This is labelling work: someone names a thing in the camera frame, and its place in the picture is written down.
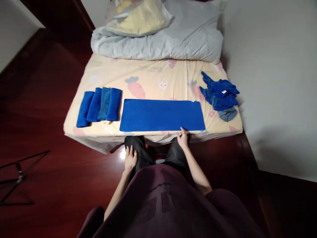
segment comforter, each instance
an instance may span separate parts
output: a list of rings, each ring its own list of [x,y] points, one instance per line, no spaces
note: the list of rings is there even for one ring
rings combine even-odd
[[[203,60],[219,62],[223,36],[217,30],[219,10],[210,2],[166,0],[170,25],[143,37],[116,35],[106,26],[94,30],[91,48],[110,58],[137,60]]]

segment hand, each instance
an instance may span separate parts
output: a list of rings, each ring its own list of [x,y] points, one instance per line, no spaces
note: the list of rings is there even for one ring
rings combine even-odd
[[[184,149],[188,148],[187,133],[183,127],[181,127],[181,130],[182,130],[182,137],[180,137],[178,132],[176,133],[176,135],[177,135],[177,141],[178,141],[179,146],[184,150]]]
[[[131,149],[126,147],[125,150],[125,160],[124,160],[124,170],[127,172],[131,172],[132,169],[136,166],[136,162],[138,161],[138,152],[134,152],[133,156],[133,145],[131,145]]]

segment mattress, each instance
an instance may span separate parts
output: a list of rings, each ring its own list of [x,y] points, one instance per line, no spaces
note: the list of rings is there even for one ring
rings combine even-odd
[[[206,130],[190,131],[191,142],[202,142],[242,133],[239,112],[232,121],[225,122],[218,116],[218,112],[205,101],[199,90],[199,86],[206,88],[201,71],[215,81],[227,79],[221,63],[213,65],[204,61],[173,59],[126,60],[93,54],[66,116],[65,135],[104,154],[123,143],[126,136],[143,135],[146,142],[152,146],[169,143],[176,136],[177,131],[121,132],[119,130],[120,121],[110,124],[106,121],[93,122],[91,126],[77,128],[76,121],[84,92],[95,91],[97,87],[122,90],[120,115],[123,111],[124,99],[199,101]]]

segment folded blue towel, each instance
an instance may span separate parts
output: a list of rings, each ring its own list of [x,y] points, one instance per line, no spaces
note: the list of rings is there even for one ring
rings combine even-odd
[[[96,91],[92,97],[90,102],[87,121],[88,122],[97,122],[98,121],[98,113],[100,110],[100,101],[101,101],[101,88],[96,88]]]
[[[99,121],[105,121],[108,108],[110,103],[110,89],[109,88],[102,88],[101,92],[101,104],[100,104],[100,110],[98,113],[98,120]]]
[[[92,91],[87,91],[84,93],[84,98],[79,108],[76,127],[86,127],[89,125],[89,122],[87,121],[87,114],[94,93],[95,92]]]
[[[221,119],[228,122],[228,121],[231,121],[233,118],[235,118],[237,113],[238,113],[237,109],[235,109],[234,107],[231,107],[231,108],[220,111],[218,114]]]
[[[205,130],[200,102],[125,99],[120,131]]]
[[[110,89],[110,102],[109,108],[106,116],[107,121],[117,121],[119,118],[119,107],[121,103],[121,93],[120,89],[111,88]]]
[[[233,106],[238,105],[235,95],[240,92],[236,86],[230,83],[228,80],[220,79],[218,82],[213,81],[203,71],[201,72],[204,82],[207,84],[207,88],[199,87],[201,93],[204,95],[207,102],[209,102],[215,111],[222,111]]]

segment metal stand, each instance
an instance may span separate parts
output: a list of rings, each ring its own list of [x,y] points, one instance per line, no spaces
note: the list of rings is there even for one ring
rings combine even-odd
[[[11,166],[11,165],[15,165],[18,172],[19,172],[19,177],[18,178],[13,178],[13,179],[8,179],[8,180],[4,180],[4,181],[0,181],[0,185],[1,184],[6,184],[6,183],[12,183],[12,182],[16,182],[16,184],[11,188],[11,190],[3,197],[3,199],[1,199],[0,201],[0,206],[20,206],[20,205],[33,205],[34,202],[26,202],[26,203],[5,203],[5,200],[11,195],[11,193],[19,186],[19,184],[23,181],[23,179],[26,178],[26,175],[23,174],[20,162],[34,158],[36,156],[39,155],[43,155],[41,158],[39,158],[35,163],[33,163],[33,165],[37,164],[44,156],[46,156],[51,150],[47,150],[44,151],[42,153],[36,154],[36,155],[32,155],[30,157],[18,160],[16,162],[12,162],[9,164],[6,164],[4,166],[1,166],[0,169],[3,169],[5,167]]]

